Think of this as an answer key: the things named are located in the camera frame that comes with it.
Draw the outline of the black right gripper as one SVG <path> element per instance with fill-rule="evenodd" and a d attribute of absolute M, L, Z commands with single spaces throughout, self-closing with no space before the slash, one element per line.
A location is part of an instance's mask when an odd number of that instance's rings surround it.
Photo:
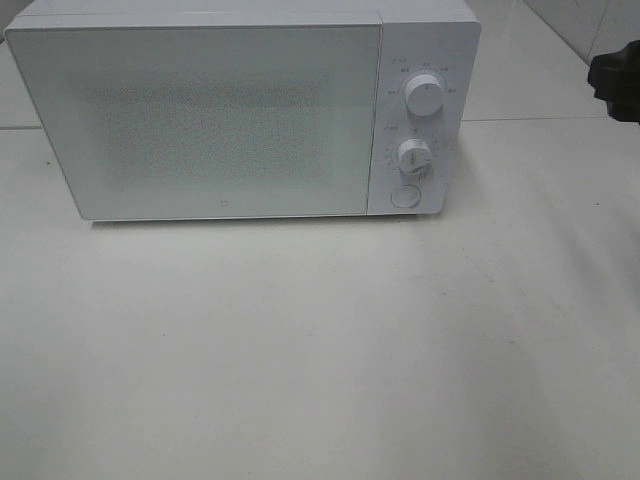
<path fill-rule="evenodd" d="M 594 97 L 606 104 L 611 118 L 639 122 L 639 42 L 629 42 L 617 52 L 595 56 L 587 82 L 594 89 Z"/>

